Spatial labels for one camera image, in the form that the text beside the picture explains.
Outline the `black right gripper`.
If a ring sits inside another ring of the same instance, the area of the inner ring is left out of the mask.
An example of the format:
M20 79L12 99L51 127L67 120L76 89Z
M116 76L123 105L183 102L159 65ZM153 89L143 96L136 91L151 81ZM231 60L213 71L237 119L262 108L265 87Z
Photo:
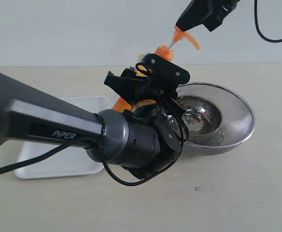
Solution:
M208 31L214 31L236 9L238 2L240 0L192 0L179 16L176 26L181 31L188 31L203 25Z

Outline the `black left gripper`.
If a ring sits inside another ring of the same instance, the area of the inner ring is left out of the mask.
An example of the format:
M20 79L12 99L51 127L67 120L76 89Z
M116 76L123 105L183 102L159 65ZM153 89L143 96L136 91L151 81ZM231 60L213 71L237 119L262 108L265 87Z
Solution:
M129 104L140 102L137 109L123 112L129 121L128 162L123 168L140 180L150 180L170 168L179 158L184 145L184 123L181 116L186 110L172 90L168 95L157 92L157 102L152 100L149 70L138 75L134 68L126 68L121 76L107 73L104 84Z

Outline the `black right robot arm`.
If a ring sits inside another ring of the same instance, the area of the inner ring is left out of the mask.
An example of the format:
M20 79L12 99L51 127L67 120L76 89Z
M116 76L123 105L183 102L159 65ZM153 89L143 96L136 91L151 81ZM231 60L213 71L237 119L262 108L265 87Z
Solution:
M203 25L213 31L236 9L238 0L192 0L176 22L181 31Z

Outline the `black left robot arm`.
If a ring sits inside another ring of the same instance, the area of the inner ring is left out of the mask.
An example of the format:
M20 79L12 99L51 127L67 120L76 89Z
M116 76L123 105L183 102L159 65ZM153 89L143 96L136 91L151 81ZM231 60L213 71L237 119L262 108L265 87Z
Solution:
M176 103L177 88L189 81L179 66L146 64L130 67L121 76L109 72L104 84L131 106L92 113L0 73L0 146L8 140L54 144L52 150L25 161L0 167L0 175L41 162L76 146L105 167L120 184L110 165L135 178L134 186L165 172L179 159L188 129L184 109Z

